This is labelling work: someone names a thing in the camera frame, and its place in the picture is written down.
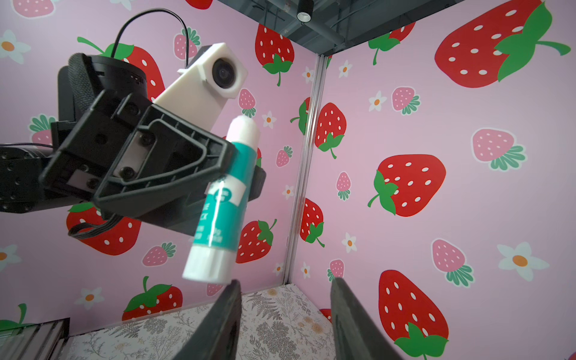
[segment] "red strawberry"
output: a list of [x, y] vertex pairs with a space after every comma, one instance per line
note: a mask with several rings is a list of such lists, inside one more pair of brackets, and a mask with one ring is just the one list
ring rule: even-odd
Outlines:
[[320, 309], [322, 315], [328, 319], [328, 321], [332, 322], [332, 309]]
[[298, 109], [298, 117], [294, 119], [290, 119], [290, 122], [298, 119], [298, 128], [302, 132], [302, 135], [306, 133], [306, 124], [308, 123], [308, 109], [310, 108], [310, 98], [306, 98], [302, 105], [300, 105], [300, 109]]
[[249, 118], [256, 114], [256, 99], [248, 89], [240, 90], [238, 97], [238, 106], [242, 109], [242, 113]]
[[56, 10], [52, 0], [41, 0], [40, 2], [12, 0], [12, 9], [14, 9], [18, 15], [28, 19], [48, 16]]
[[397, 88], [392, 92], [392, 107], [395, 111], [402, 111], [402, 115], [410, 115], [418, 110], [420, 96], [415, 94], [414, 88]]
[[472, 136], [472, 152], [478, 161], [490, 162], [493, 170], [519, 169], [526, 160], [524, 148], [515, 144], [514, 135], [503, 130], [484, 128]]
[[55, 122], [56, 119], [53, 116], [47, 118], [43, 113], [38, 115], [37, 118], [32, 118], [28, 128], [32, 130], [34, 134], [31, 135], [30, 140], [34, 143], [52, 145], [52, 132], [50, 131], [50, 124]]
[[[68, 212], [69, 214], [66, 218], [66, 227], [68, 230], [83, 222], [91, 223], [92, 225], [101, 225], [105, 222], [100, 215], [100, 211], [95, 208], [92, 203], [74, 205]], [[120, 255], [130, 250], [134, 244], [136, 244], [141, 224], [142, 222], [140, 220], [123, 218], [113, 229], [101, 235], [80, 241], [101, 253]], [[80, 230], [80, 232], [82, 233], [88, 230], [89, 229]]]
[[[110, 55], [112, 55], [112, 47], [114, 47], [114, 44], [110, 44], [106, 48], [106, 51], [102, 51], [98, 46], [83, 37], [78, 37], [77, 40], [79, 43], [88, 44], [100, 51], [102, 56], [110, 57]], [[125, 62], [144, 71], [146, 74], [146, 80], [148, 81], [147, 92], [150, 101], [154, 101], [154, 99], [156, 99], [165, 90], [160, 69], [158, 68], [158, 65], [156, 65], [156, 61], [154, 61], [152, 56], [148, 54], [146, 50], [134, 45], [118, 44], [114, 58], [124, 60]]]
[[146, 290], [147, 281], [148, 276], [144, 276], [144, 292], [130, 300], [122, 314], [122, 321], [182, 307], [182, 291], [176, 286], [158, 284]]
[[439, 357], [448, 342], [448, 324], [436, 305], [396, 270], [378, 284], [378, 310], [386, 334], [412, 357]]
[[169, 257], [176, 253], [176, 245], [171, 242], [163, 243], [162, 246], [153, 247], [142, 259], [144, 266], [159, 266], [165, 264]]
[[540, 0], [503, 3], [448, 35], [436, 51], [436, 64], [466, 88], [502, 81], [528, 64], [537, 44], [560, 55], [570, 52], [564, 44], [540, 41], [551, 24], [552, 15]]
[[268, 227], [266, 221], [249, 222], [240, 233], [240, 245], [236, 255], [236, 262], [244, 264], [264, 257], [272, 248], [274, 234], [272, 228], [276, 225], [274, 219], [272, 226]]
[[328, 281], [344, 277], [344, 262], [340, 259], [332, 260], [328, 269]]
[[318, 241], [318, 243], [324, 247], [324, 244], [322, 244], [319, 239], [323, 231], [324, 214], [322, 214], [322, 209], [306, 198], [304, 202], [304, 213], [302, 214], [302, 225], [300, 226], [300, 237], [309, 243]]
[[346, 172], [340, 173], [338, 181], [336, 182], [336, 190], [338, 190], [338, 197], [346, 201], [350, 197], [350, 178]]
[[200, 10], [206, 10], [212, 5], [212, 0], [186, 0], [186, 2]]
[[278, 151], [278, 155], [276, 156], [276, 166], [281, 168], [287, 165], [291, 157], [292, 148], [290, 146], [285, 146], [284, 149]]
[[[188, 28], [188, 38], [188, 58], [193, 58], [198, 52], [197, 46], [200, 46], [200, 36], [196, 30]], [[184, 29], [182, 29], [182, 34], [174, 37], [174, 55], [180, 60], [186, 59], [186, 31]]]
[[410, 34], [412, 29], [414, 29], [414, 25], [416, 23], [413, 22], [410, 25], [403, 26], [398, 30], [394, 30], [393, 32], [389, 32], [384, 34], [380, 37], [372, 39], [368, 42], [368, 46], [371, 49], [376, 49], [376, 54], [374, 54], [374, 61], [372, 61], [372, 65], [376, 65], [376, 57], [378, 56], [378, 50], [388, 51], [394, 46], [400, 44], [402, 40]]
[[287, 37], [266, 28], [264, 25], [258, 25], [256, 33], [256, 58], [270, 74], [278, 74], [278, 83], [280, 86], [281, 73], [290, 70], [294, 62], [294, 47]]
[[396, 155], [380, 163], [374, 188], [380, 205], [394, 215], [409, 217], [422, 211], [446, 177], [444, 164], [432, 155]]
[[472, 267], [465, 265], [466, 256], [457, 246], [446, 240], [432, 242], [432, 260], [436, 268], [446, 273], [446, 280], [456, 286], [470, 287], [474, 282]]
[[342, 111], [333, 103], [326, 104], [320, 110], [316, 139], [314, 140], [316, 147], [322, 151], [330, 150], [335, 159], [336, 155], [334, 155], [332, 148], [340, 145], [345, 132], [346, 118]]
[[218, 294], [218, 292], [222, 290], [223, 287], [224, 285], [222, 284], [206, 284], [206, 295], [214, 296]]

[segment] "strawberry wallpaper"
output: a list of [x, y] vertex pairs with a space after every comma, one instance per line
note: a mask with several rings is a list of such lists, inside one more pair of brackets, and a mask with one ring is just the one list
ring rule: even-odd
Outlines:
[[341, 276], [405, 359], [576, 351], [574, 16], [466, 0], [332, 57], [293, 277], [329, 320]]
[[[75, 52], [110, 56], [122, 24], [157, 6], [151, 0], [3, 1], [0, 143], [50, 144], [48, 129], [58, 120], [58, 70]], [[246, 292], [280, 285], [303, 142], [290, 119], [307, 117], [299, 109], [310, 96], [316, 55], [218, 1], [165, 6], [189, 27], [190, 56], [202, 45], [226, 42], [249, 71], [245, 89], [228, 101], [213, 132], [224, 136], [241, 113], [260, 125], [257, 164], [267, 180], [248, 205], [234, 276]], [[139, 18], [122, 36], [116, 57], [146, 73], [151, 100], [184, 66], [184, 36], [177, 20], [161, 13]], [[261, 39], [267, 41], [265, 60]], [[222, 286], [181, 278], [188, 236], [127, 218], [98, 237], [67, 236], [74, 226], [102, 221], [92, 204], [0, 213], [0, 329], [71, 317], [77, 334], [216, 299]], [[257, 244], [259, 251], [251, 251]]]

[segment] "screw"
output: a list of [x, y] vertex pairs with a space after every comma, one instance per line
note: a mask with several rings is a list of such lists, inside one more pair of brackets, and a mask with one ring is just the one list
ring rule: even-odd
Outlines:
[[129, 167], [129, 166], [125, 166], [122, 169], [120, 169], [120, 177], [124, 181], [128, 181], [128, 180], [132, 179], [134, 177], [134, 175], [136, 175], [136, 173], [134, 172], [134, 169]]
[[88, 181], [86, 182], [86, 187], [89, 189], [95, 189], [98, 186], [98, 179], [93, 177], [91, 179], [88, 179]]

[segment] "pink strawberry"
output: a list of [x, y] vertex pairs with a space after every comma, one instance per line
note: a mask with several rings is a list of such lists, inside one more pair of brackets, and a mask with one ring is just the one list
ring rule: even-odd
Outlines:
[[55, 8], [53, 1], [57, 0], [12, 0], [12, 9], [25, 18], [39, 18], [51, 15]]
[[340, 259], [332, 260], [328, 269], [328, 281], [344, 277], [344, 262]]
[[290, 146], [285, 146], [284, 149], [278, 151], [278, 155], [276, 156], [276, 166], [281, 168], [287, 165], [291, 157], [292, 148]]
[[224, 285], [222, 284], [206, 284], [206, 295], [214, 296], [218, 294], [218, 292], [222, 290], [223, 287]]
[[176, 245], [171, 242], [163, 243], [162, 246], [153, 247], [148, 250], [144, 259], [142, 259], [142, 264], [144, 266], [159, 266], [163, 265], [168, 261], [169, 257], [174, 256], [176, 253]]
[[524, 148], [514, 145], [514, 135], [503, 130], [484, 128], [472, 136], [472, 152], [481, 162], [490, 161], [493, 170], [507, 171], [508, 166], [519, 169], [526, 160]]
[[[200, 46], [200, 36], [196, 30], [188, 28], [188, 58], [193, 58], [198, 53], [197, 46]], [[186, 31], [182, 29], [182, 34], [177, 34], [174, 37], [174, 55], [180, 60], [186, 59]]]
[[397, 88], [392, 92], [392, 106], [395, 111], [402, 111], [402, 115], [410, 115], [418, 110], [420, 96], [414, 95], [413, 88]]
[[238, 98], [238, 105], [242, 109], [242, 113], [249, 118], [256, 114], [256, 99], [248, 89], [240, 90], [240, 97]]
[[434, 240], [431, 248], [434, 265], [446, 273], [446, 280], [456, 286], [470, 287], [474, 282], [473, 270], [465, 265], [466, 256], [462, 250], [442, 239]]
[[52, 133], [50, 131], [50, 124], [54, 122], [56, 122], [56, 119], [53, 116], [47, 118], [44, 114], [38, 115], [37, 118], [32, 118], [31, 124], [28, 126], [28, 128], [32, 130], [34, 134], [32, 134], [30, 140], [35, 143], [52, 145]]
[[340, 173], [338, 181], [336, 182], [336, 190], [338, 190], [338, 197], [346, 201], [350, 197], [350, 178], [346, 172]]

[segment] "black cable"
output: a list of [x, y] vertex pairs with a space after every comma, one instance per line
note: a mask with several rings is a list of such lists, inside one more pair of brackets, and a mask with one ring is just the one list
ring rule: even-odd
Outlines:
[[124, 23], [124, 25], [122, 25], [122, 29], [120, 29], [118, 36], [116, 36], [116, 41], [114, 41], [114, 47], [112, 48], [112, 53], [110, 54], [110, 57], [114, 58], [114, 55], [116, 55], [116, 49], [118, 48], [118, 44], [120, 43], [120, 37], [122, 36], [122, 33], [124, 32], [124, 30], [128, 27], [128, 25], [131, 22], [133, 22], [134, 20], [136, 20], [140, 16], [150, 14], [150, 13], [158, 13], [158, 12], [168, 13], [168, 14], [172, 15], [173, 17], [177, 18], [180, 21], [180, 23], [182, 24], [182, 26], [184, 27], [184, 31], [186, 33], [186, 59], [184, 60], [184, 63], [185, 63], [185, 66], [187, 68], [188, 67], [188, 49], [190, 48], [190, 40], [189, 40], [190, 34], [188, 33], [188, 28], [186, 27], [184, 20], [182, 20], [182, 18], [179, 17], [175, 12], [172, 12], [168, 9], [163, 9], [161, 7], [144, 10], [143, 12], [134, 15], [130, 20], [126, 21], [126, 23]]
[[0, 146], [25, 146], [25, 145], [34, 145], [34, 146], [44, 146], [53, 149], [52, 145], [41, 144], [37, 142], [15, 142], [13, 144], [0, 144]]

